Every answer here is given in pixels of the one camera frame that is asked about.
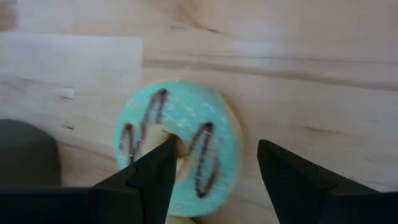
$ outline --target teal icing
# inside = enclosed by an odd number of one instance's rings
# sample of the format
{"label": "teal icing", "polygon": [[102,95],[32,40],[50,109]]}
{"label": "teal icing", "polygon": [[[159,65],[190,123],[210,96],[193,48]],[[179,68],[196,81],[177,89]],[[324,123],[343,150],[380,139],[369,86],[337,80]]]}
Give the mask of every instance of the teal icing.
{"label": "teal icing", "polygon": [[[195,192],[195,174],[197,168],[191,168],[187,178],[174,186],[169,206],[169,214],[184,217],[207,215],[222,205],[231,190],[238,171],[237,156],[241,137],[232,127],[225,108],[223,97],[214,89],[187,80],[168,80],[155,83],[137,91],[127,101],[114,131],[114,150],[120,169],[128,165],[128,156],[119,149],[119,140],[126,122],[139,126],[151,96],[159,89],[169,91],[164,105],[162,123],[166,131],[175,133],[184,140],[186,145],[192,141],[193,135],[204,122],[214,124],[210,149],[203,165],[203,183],[205,184],[213,169],[215,159],[220,160],[220,171],[209,195],[200,199]],[[149,124],[155,123],[155,112],[150,114]],[[140,139],[140,132],[134,132],[134,145]],[[199,160],[203,146],[203,138],[197,142],[193,150],[193,159]]]}

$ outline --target wood grain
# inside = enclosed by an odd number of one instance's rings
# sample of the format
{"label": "wood grain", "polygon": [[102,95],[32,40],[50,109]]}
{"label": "wood grain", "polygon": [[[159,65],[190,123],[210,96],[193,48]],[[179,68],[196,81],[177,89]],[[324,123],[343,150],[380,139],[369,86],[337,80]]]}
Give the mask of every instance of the wood grain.
{"label": "wood grain", "polygon": [[[20,42],[35,38],[21,35],[0,45],[0,115],[73,145],[60,146],[67,185],[111,175],[118,108],[140,86],[177,77],[221,91],[247,139],[233,195],[199,223],[277,223],[255,156],[263,138],[375,189],[398,189],[395,0],[19,0],[13,8],[18,32],[118,36],[58,46],[66,37],[45,35],[27,49]],[[122,75],[141,65],[125,36],[145,40],[142,76]]]}

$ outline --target black object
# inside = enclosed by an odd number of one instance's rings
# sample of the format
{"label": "black object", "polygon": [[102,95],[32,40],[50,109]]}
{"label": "black object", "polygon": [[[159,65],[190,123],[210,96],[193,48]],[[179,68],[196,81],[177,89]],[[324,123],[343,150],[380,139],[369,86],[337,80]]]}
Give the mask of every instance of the black object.
{"label": "black object", "polygon": [[257,158],[280,224],[398,223],[398,192],[380,193],[266,140]]}
{"label": "black object", "polygon": [[60,186],[55,140],[20,121],[0,119],[0,186]]}
{"label": "black object", "polygon": [[0,189],[0,223],[164,224],[176,153],[169,139],[91,188]]}

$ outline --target teal frosted donut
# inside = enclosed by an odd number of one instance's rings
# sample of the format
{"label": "teal frosted donut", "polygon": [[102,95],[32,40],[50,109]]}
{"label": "teal frosted donut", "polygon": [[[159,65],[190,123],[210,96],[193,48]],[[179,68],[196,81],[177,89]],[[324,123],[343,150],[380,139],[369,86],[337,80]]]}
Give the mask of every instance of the teal frosted donut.
{"label": "teal frosted donut", "polygon": [[183,141],[169,214],[206,215],[224,203],[239,169],[241,133],[214,89],[186,80],[155,83],[128,100],[114,132],[120,169],[165,141]]}

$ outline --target wooden table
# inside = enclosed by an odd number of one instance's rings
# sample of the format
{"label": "wooden table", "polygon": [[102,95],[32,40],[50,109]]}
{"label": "wooden table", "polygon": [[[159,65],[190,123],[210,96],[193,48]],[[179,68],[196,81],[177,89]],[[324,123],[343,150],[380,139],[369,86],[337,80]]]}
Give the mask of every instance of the wooden table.
{"label": "wooden table", "polygon": [[[278,223],[261,184],[258,139],[375,189],[398,190],[397,11],[396,0],[0,0],[0,29],[142,37],[142,73],[131,92],[175,77],[219,89],[243,126],[244,172],[228,203],[199,222]],[[16,86],[19,100],[31,96],[24,81]],[[73,109],[109,113],[82,113],[69,123],[26,105],[0,115],[54,134],[64,184],[90,185],[117,171],[103,136],[125,99],[108,93],[114,104]]]}

